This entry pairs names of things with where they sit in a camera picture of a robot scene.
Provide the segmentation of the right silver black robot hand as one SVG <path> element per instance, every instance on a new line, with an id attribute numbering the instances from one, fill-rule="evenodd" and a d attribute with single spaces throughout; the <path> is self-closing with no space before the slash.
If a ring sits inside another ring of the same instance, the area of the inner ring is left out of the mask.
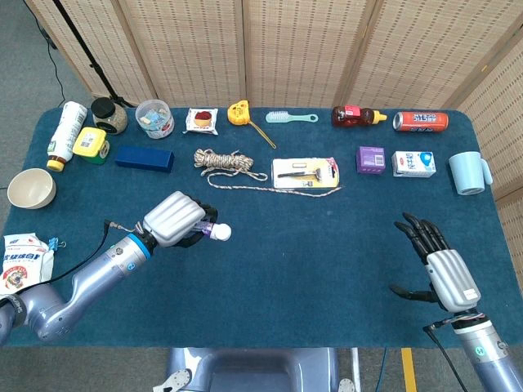
<path id="1" fill-rule="evenodd" d="M 440 229 L 429 220 L 407 212 L 405 222 L 396 221 L 418 254 L 430 279 L 428 291 L 410 291 L 392 284 L 389 289 L 407 301 L 437 303 L 451 314 L 470 314 L 481 292 L 461 255 L 450 247 Z"/>

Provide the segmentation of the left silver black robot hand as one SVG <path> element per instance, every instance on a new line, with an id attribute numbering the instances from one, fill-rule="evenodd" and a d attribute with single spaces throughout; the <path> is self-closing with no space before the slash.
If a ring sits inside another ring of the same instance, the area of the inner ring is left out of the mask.
<path id="1" fill-rule="evenodd" d="M 215 207 L 176 191 L 144 216 L 142 227 L 160 247 L 188 248 L 204 237 L 197 225 L 216 223 L 217 217 Z"/>

